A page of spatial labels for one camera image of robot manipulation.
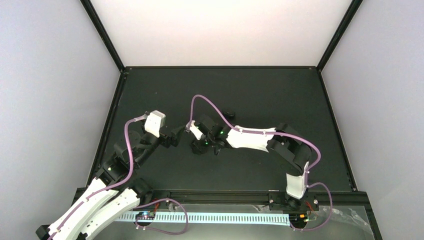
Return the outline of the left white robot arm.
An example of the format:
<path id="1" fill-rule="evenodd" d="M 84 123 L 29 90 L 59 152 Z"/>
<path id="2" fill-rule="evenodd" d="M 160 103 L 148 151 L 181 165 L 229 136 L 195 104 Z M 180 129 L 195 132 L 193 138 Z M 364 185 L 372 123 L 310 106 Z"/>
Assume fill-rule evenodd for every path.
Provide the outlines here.
<path id="1" fill-rule="evenodd" d="M 94 175 L 72 206 L 55 222 L 36 231 L 40 240 L 92 240 L 123 213 L 150 204 L 153 189 L 137 173 L 159 147 L 179 144 L 185 127 L 170 135 L 142 128 L 142 134 L 124 127 L 124 139 Z"/>

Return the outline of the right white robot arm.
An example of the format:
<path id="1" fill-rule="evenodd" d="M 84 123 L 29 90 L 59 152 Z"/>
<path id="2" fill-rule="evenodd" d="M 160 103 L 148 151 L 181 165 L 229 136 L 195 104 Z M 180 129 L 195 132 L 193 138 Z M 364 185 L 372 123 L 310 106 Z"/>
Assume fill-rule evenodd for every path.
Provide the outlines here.
<path id="1" fill-rule="evenodd" d="M 198 121 L 192 120 L 187 132 L 194 136 L 191 143 L 193 153 L 201 155 L 213 148 L 215 155 L 222 149 L 252 149 L 275 154 L 285 163 L 286 172 L 285 204 L 293 210 L 305 203 L 307 176 L 312 147 L 306 144 L 287 124 L 274 128 L 246 128 L 239 125 L 230 127 L 219 124 L 204 115 Z"/>

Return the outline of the black earbud charging case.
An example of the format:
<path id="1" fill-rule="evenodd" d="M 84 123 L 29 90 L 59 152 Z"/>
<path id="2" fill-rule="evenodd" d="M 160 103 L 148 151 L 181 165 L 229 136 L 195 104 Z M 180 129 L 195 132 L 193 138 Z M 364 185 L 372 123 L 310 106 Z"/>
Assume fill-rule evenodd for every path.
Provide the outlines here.
<path id="1" fill-rule="evenodd" d="M 233 110 L 223 109 L 221 112 L 226 119 L 234 119 L 236 117 L 236 113 Z"/>

